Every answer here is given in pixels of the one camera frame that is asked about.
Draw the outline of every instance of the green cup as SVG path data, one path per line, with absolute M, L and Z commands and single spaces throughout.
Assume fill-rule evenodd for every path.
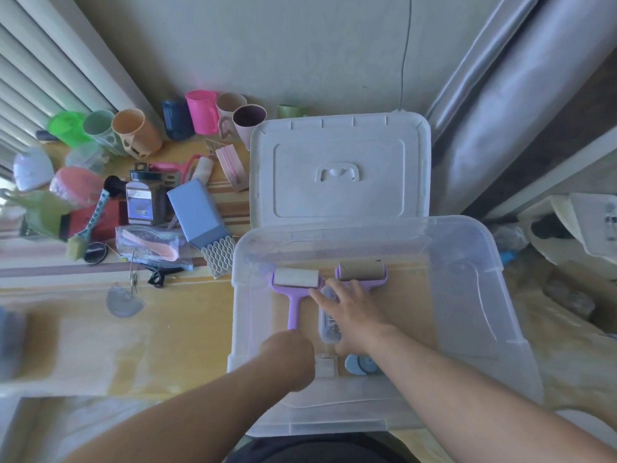
M 47 125 L 47 131 L 70 147 L 92 141 L 83 132 L 83 121 L 86 116 L 80 112 L 60 112 L 54 115 Z
M 278 118 L 298 118 L 307 115 L 306 107 L 296 107 L 295 105 L 281 104 L 278 106 Z

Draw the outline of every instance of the person's left hand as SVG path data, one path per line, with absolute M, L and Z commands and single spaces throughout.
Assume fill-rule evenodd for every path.
M 315 379 L 313 343 L 297 330 L 279 331 L 259 347 L 258 358 L 286 391 L 300 391 Z

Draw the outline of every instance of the pink cup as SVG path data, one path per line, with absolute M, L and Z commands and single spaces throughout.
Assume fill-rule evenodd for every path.
M 186 101 L 193 121 L 195 133 L 214 134 L 219 131 L 219 111 L 217 110 L 217 93 L 214 91 L 187 92 Z

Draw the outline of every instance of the navy blue cup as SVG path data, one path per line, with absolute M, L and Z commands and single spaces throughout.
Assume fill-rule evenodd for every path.
M 165 116 L 165 131 L 170 139 L 182 141 L 195 134 L 186 100 L 164 100 L 163 116 Z

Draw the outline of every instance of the hand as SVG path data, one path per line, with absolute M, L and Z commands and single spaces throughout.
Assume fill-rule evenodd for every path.
M 380 332 L 384 328 L 393 327 L 359 281 L 350 281 L 349 289 L 333 278 L 327 280 L 326 284 L 335 290 L 340 303 L 328 299 L 316 289 L 310 290 L 310 296 L 335 319 L 341 330 L 342 338 L 336 344 L 336 352 L 340 356 L 370 355 L 371 343 Z
M 284 390 L 300 391 L 315 379 L 313 343 L 297 330 L 279 331 L 259 347 L 259 359 Z

